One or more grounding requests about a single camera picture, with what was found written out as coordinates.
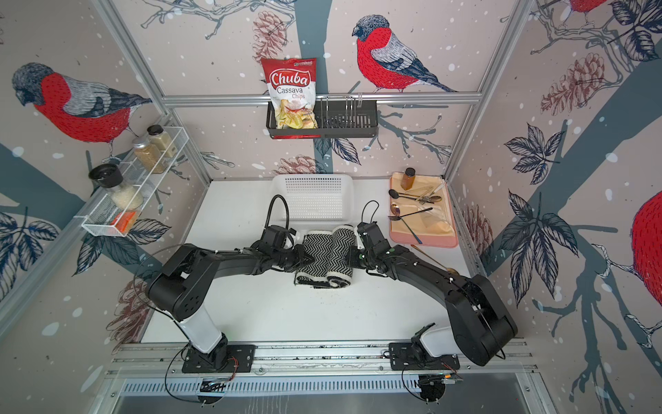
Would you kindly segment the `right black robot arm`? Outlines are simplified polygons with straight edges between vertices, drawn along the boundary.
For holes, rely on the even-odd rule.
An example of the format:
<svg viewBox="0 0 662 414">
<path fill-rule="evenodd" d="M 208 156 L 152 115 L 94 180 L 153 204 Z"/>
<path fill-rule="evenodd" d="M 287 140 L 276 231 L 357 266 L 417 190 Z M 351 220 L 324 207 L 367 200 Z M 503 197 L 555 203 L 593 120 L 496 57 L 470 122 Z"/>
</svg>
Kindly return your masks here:
<svg viewBox="0 0 662 414">
<path fill-rule="evenodd" d="M 489 279 L 451 274 L 402 245 L 391 246 L 375 222 L 360 223 L 357 231 L 363 248 L 348 255 L 351 267 L 409 284 L 442 304 L 455 343 L 471 362 L 484 367 L 505 357 L 503 348 L 518 328 Z"/>
</svg>

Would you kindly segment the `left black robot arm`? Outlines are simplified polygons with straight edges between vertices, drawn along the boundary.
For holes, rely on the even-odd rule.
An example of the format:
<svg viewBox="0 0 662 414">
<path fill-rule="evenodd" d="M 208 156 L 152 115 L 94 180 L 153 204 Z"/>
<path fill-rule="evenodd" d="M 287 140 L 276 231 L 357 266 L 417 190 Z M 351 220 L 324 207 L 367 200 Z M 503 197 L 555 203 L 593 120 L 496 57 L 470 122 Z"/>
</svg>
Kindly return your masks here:
<svg viewBox="0 0 662 414">
<path fill-rule="evenodd" d="M 271 270 L 294 273 L 310 265 L 313 256 L 293 236 L 292 230 L 273 225 L 248 248 L 217 251 L 186 243 L 150 282 L 147 297 L 175 321 L 196 351 L 212 355 L 225 338 L 204 306 L 213 281 Z"/>
</svg>

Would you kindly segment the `black white houndstooth scarf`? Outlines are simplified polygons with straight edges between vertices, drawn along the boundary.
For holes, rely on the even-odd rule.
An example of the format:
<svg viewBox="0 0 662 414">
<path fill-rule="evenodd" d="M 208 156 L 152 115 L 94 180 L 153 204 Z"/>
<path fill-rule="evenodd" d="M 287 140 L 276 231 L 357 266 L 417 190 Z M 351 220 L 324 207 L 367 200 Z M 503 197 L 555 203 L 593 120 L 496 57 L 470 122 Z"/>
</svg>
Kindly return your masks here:
<svg viewBox="0 0 662 414">
<path fill-rule="evenodd" d="M 353 281 L 349 257 L 357 240 L 354 227 L 341 225 L 333 230 L 312 230 L 303 238 L 305 253 L 314 261 L 295 273 L 296 286 L 315 289 L 340 289 Z"/>
</svg>

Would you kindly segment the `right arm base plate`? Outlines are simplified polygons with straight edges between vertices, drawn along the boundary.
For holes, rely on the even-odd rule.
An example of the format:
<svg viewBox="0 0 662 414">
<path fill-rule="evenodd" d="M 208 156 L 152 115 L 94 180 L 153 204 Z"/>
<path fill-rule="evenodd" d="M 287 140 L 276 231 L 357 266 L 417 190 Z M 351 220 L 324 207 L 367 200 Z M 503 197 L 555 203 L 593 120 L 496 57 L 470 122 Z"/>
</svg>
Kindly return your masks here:
<svg viewBox="0 0 662 414">
<path fill-rule="evenodd" d="M 393 371 L 456 371 L 460 361 L 456 355 L 433 357 L 422 345 L 415 343 L 389 343 L 386 352 Z"/>
</svg>

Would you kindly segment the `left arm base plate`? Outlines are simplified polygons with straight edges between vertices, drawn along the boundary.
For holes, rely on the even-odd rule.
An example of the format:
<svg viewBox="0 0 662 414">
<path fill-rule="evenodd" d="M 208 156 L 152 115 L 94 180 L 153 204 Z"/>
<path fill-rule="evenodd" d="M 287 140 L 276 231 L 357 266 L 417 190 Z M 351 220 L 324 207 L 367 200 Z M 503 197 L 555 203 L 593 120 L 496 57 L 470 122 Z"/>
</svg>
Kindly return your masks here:
<svg viewBox="0 0 662 414">
<path fill-rule="evenodd" d="M 253 344 L 219 344 L 210 354 L 195 348 L 184 352 L 184 374 L 249 373 L 257 347 Z"/>
</svg>

